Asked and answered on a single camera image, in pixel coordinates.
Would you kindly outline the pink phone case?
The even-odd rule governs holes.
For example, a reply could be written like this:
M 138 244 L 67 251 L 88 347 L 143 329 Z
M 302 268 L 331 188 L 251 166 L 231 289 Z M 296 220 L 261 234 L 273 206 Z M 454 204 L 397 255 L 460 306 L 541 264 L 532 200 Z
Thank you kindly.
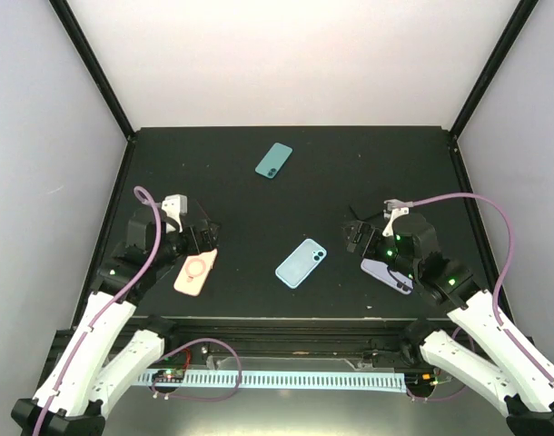
M 173 288 L 184 295 L 197 297 L 213 268 L 217 254 L 218 250 L 213 249 L 209 252 L 188 256 L 174 281 Z

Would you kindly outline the light blue phone case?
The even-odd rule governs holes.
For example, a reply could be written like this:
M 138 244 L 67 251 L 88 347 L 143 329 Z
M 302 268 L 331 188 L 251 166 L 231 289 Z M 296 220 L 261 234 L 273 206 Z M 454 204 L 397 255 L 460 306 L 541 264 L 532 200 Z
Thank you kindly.
M 290 289 L 298 288 L 326 258 L 327 251 L 313 239 L 305 239 L 276 268 L 275 276 Z

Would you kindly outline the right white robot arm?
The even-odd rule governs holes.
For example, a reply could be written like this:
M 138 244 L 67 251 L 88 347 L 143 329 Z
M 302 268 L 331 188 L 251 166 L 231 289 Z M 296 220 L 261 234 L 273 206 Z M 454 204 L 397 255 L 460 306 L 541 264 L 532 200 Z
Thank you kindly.
M 484 352 L 478 355 L 431 322 L 417 320 L 399 344 L 405 363 L 426 362 L 459 379 L 496 408 L 515 435 L 554 435 L 554 364 L 500 311 L 466 265 L 442 254 L 434 227 L 422 215 L 394 214 L 383 229 L 352 221 L 343 231 L 348 252 L 410 279 Z

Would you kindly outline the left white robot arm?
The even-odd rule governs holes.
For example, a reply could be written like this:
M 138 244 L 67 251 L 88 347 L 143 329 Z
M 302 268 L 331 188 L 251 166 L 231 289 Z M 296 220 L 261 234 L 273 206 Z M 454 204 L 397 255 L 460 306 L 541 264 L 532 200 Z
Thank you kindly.
M 114 357 L 122 328 L 146 293 L 176 265 L 213 252 L 220 225 L 183 195 L 143 206 L 125 237 L 104 257 L 79 325 L 43 384 L 16 401 L 12 419 L 24 435 L 100 435 L 114 405 L 157 359 L 172 362 L 182 342 L 173 322 L 151 315 Z

